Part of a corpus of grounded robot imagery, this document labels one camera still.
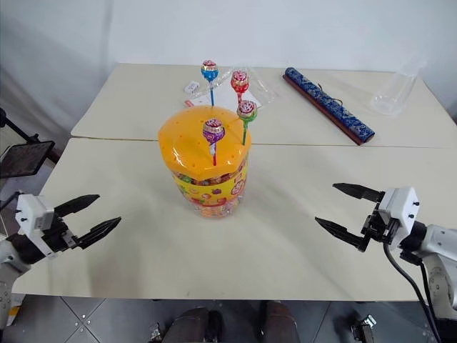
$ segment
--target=white robotic arm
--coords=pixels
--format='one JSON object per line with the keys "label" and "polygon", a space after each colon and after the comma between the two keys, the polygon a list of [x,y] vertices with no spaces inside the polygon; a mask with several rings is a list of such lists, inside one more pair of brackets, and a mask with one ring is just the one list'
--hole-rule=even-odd
{"label": "white robotic arm", "polygon": [[[389,250],[401,249],[402,259],[416,265],[425,264],[430,312],[427,313],[425,305],[423,308],[429,318],[436,316],[430,320],[436,324],[437,340],[443,343],[457,342],[457,230],[437,225],[426,227],[417,222],[420,203],[412,187],[378,192],[357,184],[333,186],[352,197],[376,203],[373,213],[363,225],[363,236],[351,234],[345,227],[325,219],[316,218],[316,221],[330,234],[354,245],[361,252],[374,239],[384,244],[384,252],[389,260],[392,259]],[[404,277],[409,278],[395,262],[391,263]],[[417,293],[414,281],[411,278],[408,281],[412,282]]]}
{"label": "white robotic arm", "polygon": [[81,247],[85,249],[105,237],[121,221],[121,217],[107,220],[93,227],[82,237],[75,236],[62,217],[78,212],[99,198],[85,195],[53,208],[43,197],[17,194],[16,221],[24,234],[13,234],[0,242],[0,342],[11,307],[11,290],[18,277],[31,265],[57,252]]}

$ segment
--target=table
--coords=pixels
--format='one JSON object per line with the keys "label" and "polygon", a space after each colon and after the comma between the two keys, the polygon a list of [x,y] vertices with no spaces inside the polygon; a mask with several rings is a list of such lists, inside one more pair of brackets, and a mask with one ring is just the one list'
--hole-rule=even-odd
{"label": "table", "polygon": [[[249,126],[254,143],[354,145],[282,79],[285,68],[256,70],[278,97],[260,110]],[[377,114],[369,106],[390,73],[300,70],[328,94],[342,99],[346,108],[376,132],[367,146],[457,147],[457,126],[421,79],[404,112],[391,117]],[[189,98],[183,88],[191,80],[205,85],[198,66],[118,64],[71,133],[91,138],[157,140],[166,119],[183,109]]]}
{"label": "table", "polygon": [[[157,142],[71,139],[42,194],[60,204],[100,194],[67,216],[77,235],[117,216],[92,247],[41,261],[15,292],[174,299],[416,299],[371,242],[364,254],[314,217],[360,232],[373,203],[334,182],[383,190],[414,185],[418,220],[457,227],[457,150],[368,146],[253,146],[245,199],[225,219],[203,219],[179,193]],[[421,284],[419,270],[400,263]]]}

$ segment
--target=green lollipop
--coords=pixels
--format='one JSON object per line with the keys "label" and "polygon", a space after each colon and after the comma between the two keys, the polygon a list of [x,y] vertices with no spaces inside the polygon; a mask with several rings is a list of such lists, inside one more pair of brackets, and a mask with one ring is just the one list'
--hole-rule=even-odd
{"label": "green lollipop", "polygon": [[248,123],[257,117],[257,105],[254,101],[241,100],[236,111],[240,119],[243,121],[243,145],[246,143],[246,132],[248,131]]}

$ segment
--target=purple lollipop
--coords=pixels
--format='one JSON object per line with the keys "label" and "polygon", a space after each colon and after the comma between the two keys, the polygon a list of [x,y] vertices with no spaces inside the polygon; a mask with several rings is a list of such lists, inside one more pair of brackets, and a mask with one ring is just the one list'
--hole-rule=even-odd
{"label": "purple lollipop", "polygon": [[203,125],[203,136],[209,142],[209,153],[213,156],[213,165],[216,166],[216,142],[220,141],[226,130],[222,125],[222,122],[217,118],[212,118],[205,121]]}

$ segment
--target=gray floor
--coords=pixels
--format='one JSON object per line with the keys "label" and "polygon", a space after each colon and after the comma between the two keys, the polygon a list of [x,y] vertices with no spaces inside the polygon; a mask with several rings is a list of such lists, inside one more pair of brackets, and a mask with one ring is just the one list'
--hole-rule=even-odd
{"label": "gray floor", "polygon": [[[297,320],[302,343],[349,343],[354,320],[372,314],[376,343],[433,342],[416,302],[283,302]],[[147,343],[154,323],[169,327],[194,307],[217,309],[225,342],[256,342],[260,301],[94,299],[27,295],[6,343]]]}

